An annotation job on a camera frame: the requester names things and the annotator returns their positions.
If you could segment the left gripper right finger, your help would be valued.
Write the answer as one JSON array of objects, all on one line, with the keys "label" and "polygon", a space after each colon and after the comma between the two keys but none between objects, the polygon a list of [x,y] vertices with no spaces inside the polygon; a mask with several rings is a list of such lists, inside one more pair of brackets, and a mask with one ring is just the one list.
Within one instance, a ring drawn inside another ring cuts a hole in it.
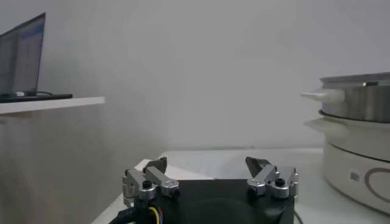
[{"label": "left gripper right finger", "polygon": [[255,199],[266,194],[276,199],[297,198],[299,173],[295,167],[277,167],[266,159],[249,156],[245,162],[252,176],[247,180],[250,198]]}]

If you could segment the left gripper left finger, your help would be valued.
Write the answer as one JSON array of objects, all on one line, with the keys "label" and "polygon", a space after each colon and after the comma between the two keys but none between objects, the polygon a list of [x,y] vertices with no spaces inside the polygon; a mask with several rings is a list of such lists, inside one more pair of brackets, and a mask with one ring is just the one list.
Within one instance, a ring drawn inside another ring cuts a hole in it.
[{"label": "left gripper left finger", "polygon": [[131,207],[135,199],[152,201],[160,191],[162,197],[178,198],[180,185],[175,179],[165,175],[168,166],[167,157],[149,161],[141,171],[127,169],[122,176],[122,195],[124,204]]}]

